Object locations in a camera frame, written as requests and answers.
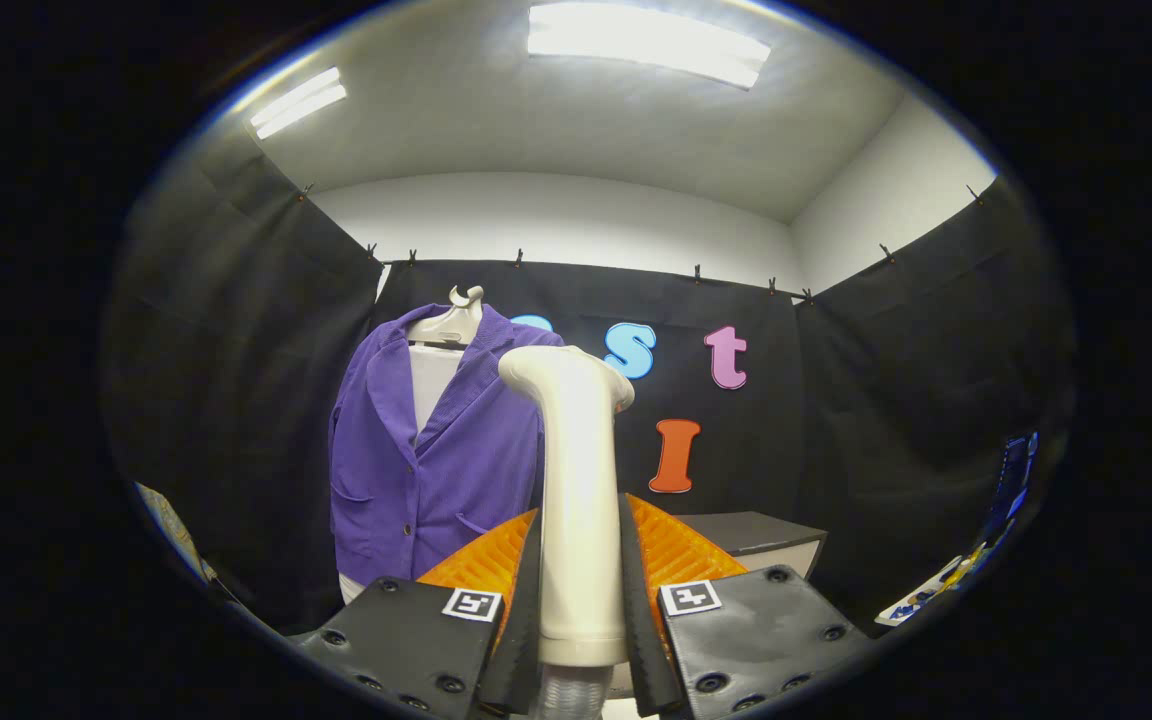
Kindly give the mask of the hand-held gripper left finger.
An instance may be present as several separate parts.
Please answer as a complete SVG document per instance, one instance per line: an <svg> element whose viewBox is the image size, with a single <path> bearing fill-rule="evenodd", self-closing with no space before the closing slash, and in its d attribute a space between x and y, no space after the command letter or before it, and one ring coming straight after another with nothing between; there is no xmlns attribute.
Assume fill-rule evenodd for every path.
<svg viewBox="0 0 1152 720"><path fill-rule="evenodd" d="M524 511L419 579L376 579L296 646L399 719L507 719L539 691L540 520Z"/></svg>

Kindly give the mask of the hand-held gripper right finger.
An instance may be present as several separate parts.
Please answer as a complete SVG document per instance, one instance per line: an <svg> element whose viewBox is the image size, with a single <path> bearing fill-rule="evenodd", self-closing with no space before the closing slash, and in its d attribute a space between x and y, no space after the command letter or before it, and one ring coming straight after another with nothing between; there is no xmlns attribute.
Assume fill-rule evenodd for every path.
<svg viewBox="0 0 1152 720"><path fill-rule="evenodd" d="M620 497L620 532L643 717L770 719L874 655L874 641L790 566L748 569L639 497Z"/></svg>

